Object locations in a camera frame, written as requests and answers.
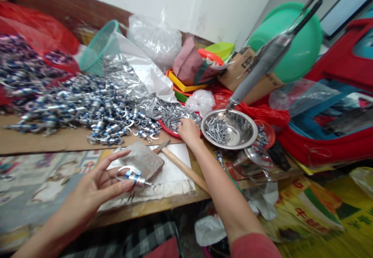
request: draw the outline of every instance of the hammer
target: hammer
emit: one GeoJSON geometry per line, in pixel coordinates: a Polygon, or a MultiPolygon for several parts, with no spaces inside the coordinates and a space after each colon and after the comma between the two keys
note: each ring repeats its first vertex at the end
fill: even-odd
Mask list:
{"type": "Polygon", "coordinates": [[[181,169],[186,174],[187,177],[193,180],[198,186],[202,188],[202,190],[204,190],[207,194],[210,195],[209,189],[204,179],[197,175],[191,168],[185,165],[174,153],[172,153],[166,148],[166,145],[168,145],[169,142],[170,139],[166,140],[160,146],[154,149],[153,152],[155,154],[158,154],[160,151],[162,151],[163,154],[166,155],[166,157],[170,159],[172,162],[174,162],[174,164],[177,165],[179,169],[181,169]]]}

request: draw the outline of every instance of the metal can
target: metal can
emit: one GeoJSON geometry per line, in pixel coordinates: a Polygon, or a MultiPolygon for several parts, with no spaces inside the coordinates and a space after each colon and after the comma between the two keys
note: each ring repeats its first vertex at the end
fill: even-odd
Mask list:
{"type": "Polygon", "coordinates": [[[238,151],[232,165],[239,174],[257,183],[272,180],[270,174],[274,164],[267,151],[257,145],[238,151]]]}

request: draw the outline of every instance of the gray power tool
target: gray power tool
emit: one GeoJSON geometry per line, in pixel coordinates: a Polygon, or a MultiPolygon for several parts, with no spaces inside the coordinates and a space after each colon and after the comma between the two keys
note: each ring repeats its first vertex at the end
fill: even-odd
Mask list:
{"type": "Polygon", "coordinates": [[[314,0],[309,0],[307,2],[301,15],[293,22],[288,31],[275,36],[257,52],[252,64],[248,65],[245,69],[245,72],[248,69],[252,69],[251,72],[240,83],[233,95],[230,97],[225,113],[228,113],[229,110],[232,110],[236,105],[239,105],[263,75],[273,72],[274,68],[289,51],[292,40],[319,9],[323,0],[318,0],[311,10],[305,14],[307,8],[313,1],[314,0]]]}

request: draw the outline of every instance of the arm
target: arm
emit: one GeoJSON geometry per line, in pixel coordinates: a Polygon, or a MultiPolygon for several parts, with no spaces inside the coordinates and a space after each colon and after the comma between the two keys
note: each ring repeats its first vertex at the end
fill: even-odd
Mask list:
{"type": "Polygon", "coordinates": [[[229,245],[236,239],[250,234],[265,235],[265,231],[245,198],[225,173],[203,141],[200,130],[191,119],[181,119],[179,134],[193,151],[210,190],[216,210],[223,222],[229,245]]]}
{"type": "Polygon", "coordinates": [[[100,205],[133,187],[132,180],[119,181],[114,178],[118,167],[106,170],[112,161],[129,153],[130,151],[122,150],[96,164],[82,177],[55,214],[12,258],[57,257],[86,229],[100,205]]]}

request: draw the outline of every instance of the hand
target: hand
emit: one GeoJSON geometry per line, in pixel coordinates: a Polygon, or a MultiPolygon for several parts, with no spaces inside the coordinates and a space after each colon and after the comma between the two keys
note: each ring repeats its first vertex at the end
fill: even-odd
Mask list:
{"type": "Polygon", "coordinates": [[[119,151],[105,157],[85,176],[66,198],[62,206],[45,224],[48,232],[68,244],[80,235],[95,216],[100,205],[133,188],[133,180],[114,178],[120,167],[106,170],[111,162],[127,156],[130,151],[119,151]]]}
{"type": "Polygon", "coordinates": [[[198,141],[201,140],[201,132],[196,122],[192,119],[180,119],[180,122],[182,125],[178,124],[177,127],[183,141],[189,147],[198,144],[198,141]]]}

